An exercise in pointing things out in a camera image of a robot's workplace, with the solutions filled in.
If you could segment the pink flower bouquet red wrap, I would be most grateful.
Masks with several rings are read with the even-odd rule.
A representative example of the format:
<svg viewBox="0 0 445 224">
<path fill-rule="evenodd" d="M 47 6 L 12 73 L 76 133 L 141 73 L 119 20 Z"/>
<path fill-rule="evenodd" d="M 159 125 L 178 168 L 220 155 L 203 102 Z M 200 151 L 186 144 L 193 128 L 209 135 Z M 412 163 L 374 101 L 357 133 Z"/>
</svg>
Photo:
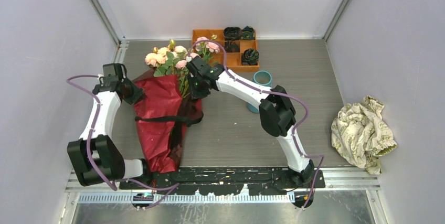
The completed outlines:
<svg viewBox="0 0 445 224">
<path fill-rule="evenodd" d="M 144 59 L 146 65 L 154 69 L 155 77 L 176 75 L 182 97 L 188 95 L 186 57 L 200 57 L 208 63 L 212 59 L 212 54 L 221 51 L 220 46 L 206 37 L 198 38 L 198 42 L 195 46 L 187 49 L 171 39 L 166 47 L 154 47 L 152 52 L 148 53 Z"/>
</svg>

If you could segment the red wrapping paper sheet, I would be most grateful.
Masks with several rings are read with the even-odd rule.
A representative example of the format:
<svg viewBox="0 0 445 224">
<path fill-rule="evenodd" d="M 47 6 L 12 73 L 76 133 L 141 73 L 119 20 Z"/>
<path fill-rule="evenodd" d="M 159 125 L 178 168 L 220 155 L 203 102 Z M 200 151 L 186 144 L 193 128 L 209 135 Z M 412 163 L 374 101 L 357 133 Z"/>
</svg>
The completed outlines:
<svg viewBox="0 0 445 224">
<path fill-rule="evenodd" d="M 134 79 L 142 98 L 134 105 L 135 122 L 149 171 L 176 171 L 182 160 L 187 128 L 200 123 L 202 101 L 183 97 L 176 75 L 155 77 L 148 70 Z"/>
</svg>

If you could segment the black ribbon gold lettering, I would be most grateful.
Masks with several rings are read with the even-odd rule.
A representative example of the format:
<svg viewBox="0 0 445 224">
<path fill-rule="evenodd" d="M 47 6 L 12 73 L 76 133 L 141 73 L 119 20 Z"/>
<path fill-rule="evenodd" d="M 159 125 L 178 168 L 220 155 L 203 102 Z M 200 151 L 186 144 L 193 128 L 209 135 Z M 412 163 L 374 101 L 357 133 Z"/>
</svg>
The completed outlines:
<svg viewBox="0 0 445 224">
<path fill-rule="evenodd" d="M 140 116 L 135 117 L 135 121 L 144 122 L 179 122 L 184 123 L 187 127 L 191 127 L 194 124 L 198 124 L 202 121 L 204 115 L 201 114 L 196 118 L 190 118 L 186 116 L 162 116 L 157 118 L 142 118 Z"/>
</svg>

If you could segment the teal vase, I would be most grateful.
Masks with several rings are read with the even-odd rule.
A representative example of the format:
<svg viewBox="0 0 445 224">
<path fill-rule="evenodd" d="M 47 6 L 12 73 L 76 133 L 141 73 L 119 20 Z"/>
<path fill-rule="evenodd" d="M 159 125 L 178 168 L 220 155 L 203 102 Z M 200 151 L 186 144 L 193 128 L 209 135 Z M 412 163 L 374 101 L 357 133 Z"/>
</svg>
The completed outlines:
<svg viewBox="0 0 445 224">
<path fill-rule="evenodd" d="M 260 71 L 257 71 L 253 75 L 252 81 L 256 84 L 270 87 L 271 83 L 272 83 L 272 75 L 267 71 L 260 70 Z M 250 112 L 256 113 L 256 114 L 259 113 L 259 110 L 256 107 L 254 107 L 252 104 L 246 103 L 246 106 Z"/>
</svg>

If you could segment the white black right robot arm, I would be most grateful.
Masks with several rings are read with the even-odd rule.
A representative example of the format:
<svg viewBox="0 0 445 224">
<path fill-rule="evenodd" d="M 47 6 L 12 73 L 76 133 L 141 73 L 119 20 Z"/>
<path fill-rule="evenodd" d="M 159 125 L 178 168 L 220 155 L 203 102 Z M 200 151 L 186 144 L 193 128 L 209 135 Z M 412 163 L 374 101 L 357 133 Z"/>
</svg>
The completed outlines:
<svg viewBox="0 0 445 224">
<path fill-rule="evenodd" d="M 200 57 L 186 57 L 191 95 L 204 98 L 211 90 L 231 94 L 258 109 L 261 126 L 275 137 L 287 158 L 290 179 L 303 188 L 312 180 L 313 161 L 307 156 L 296 132 L 295 108 L 282 86 L 262 86 L 221 64 L 210 66 Z"/>
</svg>

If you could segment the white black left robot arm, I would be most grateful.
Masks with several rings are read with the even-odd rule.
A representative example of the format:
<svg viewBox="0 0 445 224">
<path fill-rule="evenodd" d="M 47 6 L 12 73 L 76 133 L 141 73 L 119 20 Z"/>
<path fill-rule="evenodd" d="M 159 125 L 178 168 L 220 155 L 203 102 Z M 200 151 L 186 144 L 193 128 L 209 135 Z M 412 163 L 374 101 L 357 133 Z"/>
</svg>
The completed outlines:
<svg viewBox="0 0 445 224">
<path fill-rule="evenodd" d="M 67 153 L 80 185 L 92 186 L 106 183 L 117 190 L 116 183 L 125 187 L 133 184 L 146 189 L 153 182 L 153 174 L 145 159 L 125 159 L 112 142 L 112 129 L 116 113 L 122 102 L 134 105 L 143 97 L 143 90 L 127 76 L 122 63 L 109 63 L 103 73 L 95 75 L 98 83 L 88 90 L 76 83 L 75 77 L 67 83 L 93 98 L 88 123 L 78 140 L 69 142 Z"/>
</svg>

